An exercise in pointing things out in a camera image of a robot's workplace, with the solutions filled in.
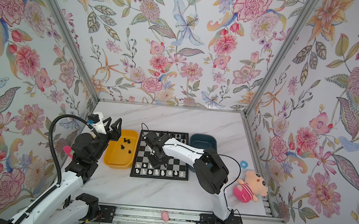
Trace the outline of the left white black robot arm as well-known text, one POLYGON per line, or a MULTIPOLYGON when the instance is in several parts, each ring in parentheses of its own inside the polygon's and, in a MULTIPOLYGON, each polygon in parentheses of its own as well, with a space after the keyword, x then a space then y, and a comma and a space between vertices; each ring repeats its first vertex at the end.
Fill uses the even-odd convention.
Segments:
POLYGON ((83 193, 67 207, 58 211, 70 195, 85 185, 98 168, 98 161, 112 141, 122 135, 122 119, 112 121, 95 112, 84 120, 76 115, 64 114, 50 124, 48 141, 57 172, 57 180, 34 202, 9 220, 0 219, 0 224, 73 224, 76 221, 94 221, 102 216, 99 199, 83 193), (72 145, 73 159, 64 170, 61 169, 54 146, 54 128, 64 118, 72 118, 85 124, 92 134, 83 133, 72 145))

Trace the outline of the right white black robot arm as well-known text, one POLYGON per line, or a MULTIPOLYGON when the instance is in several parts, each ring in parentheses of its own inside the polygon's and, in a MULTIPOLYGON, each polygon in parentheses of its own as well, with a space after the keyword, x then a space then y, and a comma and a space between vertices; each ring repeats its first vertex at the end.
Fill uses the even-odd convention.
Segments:
POLYGON ((168 165, 171 157, 192 166, 200 186, 211 194, 215 224, 232 224, 234 210, 226 198, 229 170, 215 149, 194 148, 167 134, 157 136, 153 131, 144 134, 143 141, 151 150, 148 160, 153 168, 168 165))

